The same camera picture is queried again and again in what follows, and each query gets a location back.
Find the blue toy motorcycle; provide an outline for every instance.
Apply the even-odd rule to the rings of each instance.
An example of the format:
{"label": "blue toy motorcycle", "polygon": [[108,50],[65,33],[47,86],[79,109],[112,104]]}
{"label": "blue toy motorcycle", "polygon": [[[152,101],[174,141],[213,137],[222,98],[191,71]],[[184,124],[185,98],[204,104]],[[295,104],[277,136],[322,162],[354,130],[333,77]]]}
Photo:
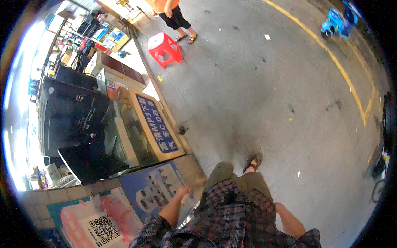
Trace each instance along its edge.
{"label": "blue toy motorcycle", "polygon": [[328,38],[338,34],[344,39],[349,38],[349,33],[357,25],[358,17],[361,17],[358,10],[350,3],[343,1],[346,5],[343,17],[335,9],[330,9],[327,20],[321,25],[321,37]]}

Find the concrete ground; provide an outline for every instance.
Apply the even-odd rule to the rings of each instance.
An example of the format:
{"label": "concrete ground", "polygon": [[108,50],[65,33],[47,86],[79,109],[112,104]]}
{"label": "concrete ground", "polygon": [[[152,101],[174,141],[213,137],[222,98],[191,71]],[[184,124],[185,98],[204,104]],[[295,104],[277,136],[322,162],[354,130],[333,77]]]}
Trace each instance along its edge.
{"label": "concrete ground", "polygon": [[[272,2],[320,35],[325,16],[314,6],[304,0]],[[326,50],[270,4],[182,0],[179,5],[199,34],[192,45],[180,42],[180,64],[162,69],[147,52],[151,36],[177,36],[160,18],[138,21],[138,41],[154,77],[162,79],[156,83],[172,115],[188,129],[185,136],[205,174],[226,160],[242,175],[249,152],[262,148],[258,171],[273,199],[307,230],[319,228],[323,247],[350,246],[374,207],[374,181],[365,171],[380,141],[382,75],[368,73],[343,41],[320,37],[357,100]],[[276,224],[282,230],[279,220]]]}

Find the flip flop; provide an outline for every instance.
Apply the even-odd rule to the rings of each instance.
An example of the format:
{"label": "flip flop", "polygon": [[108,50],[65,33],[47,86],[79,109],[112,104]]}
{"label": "flip flop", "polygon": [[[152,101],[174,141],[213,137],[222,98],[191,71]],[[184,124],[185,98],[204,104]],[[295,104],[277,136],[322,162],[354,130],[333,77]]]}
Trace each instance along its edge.
{"label": "flip flop", "polygon": [[[260,164],[262,163],[262,159],[263,159],[262,153],[251,154],[249,159],[247,160],[248,164],[244,168],[243,173],[251,166],[254,168],[254,172],[255,172],[258,169],[258,167],[260,166]],[[256,162],[256,166],[251,164],[252,161]]]}
{"label": "flip flop", "polygon": [[196,34],[196,37],[189,37],[189,41],[192,41],[192,42],[187,42],[187,43],[189,43],[189,44],[193,44],[193,42],[197,39],[197,36],[199,36],[198,34]]}
{"label": "flip flop", "polygon": [[178,37],[175,38],[175,42],[178,43],[179,41],[181,41],[181,40],[182,40],[183,38],[185,38],[185,37],[187,37],[187,35],[185,35],[185,36],[182,37],[182,38],[178,36]]}

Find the qr code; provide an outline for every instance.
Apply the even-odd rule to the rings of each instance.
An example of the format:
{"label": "qr code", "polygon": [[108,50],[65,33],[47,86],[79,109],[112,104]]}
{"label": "qr code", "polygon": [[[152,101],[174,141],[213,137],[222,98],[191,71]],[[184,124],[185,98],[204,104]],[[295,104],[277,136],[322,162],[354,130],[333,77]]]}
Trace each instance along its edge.
{"label": "qr code", "polygon": [[95,240],[98,247],[120,236],[119,230],[114,226],[108,215],[93,219],[89,221],[89,224],[99,239]]}

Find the black pants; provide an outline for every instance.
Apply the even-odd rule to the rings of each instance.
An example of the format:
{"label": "black pants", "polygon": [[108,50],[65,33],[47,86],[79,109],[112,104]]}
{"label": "black pants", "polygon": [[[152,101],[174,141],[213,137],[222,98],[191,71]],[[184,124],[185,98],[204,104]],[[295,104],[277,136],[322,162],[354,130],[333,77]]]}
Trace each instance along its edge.
{"label": "black pants", "polygon": [[180,27],[188,29],[192,26],[183,18],[179,5],[172,10],[171,18],[168,18],[165,13],[161,13],[159,16],[166,22],[167,26],[173,28],[174,30]]}

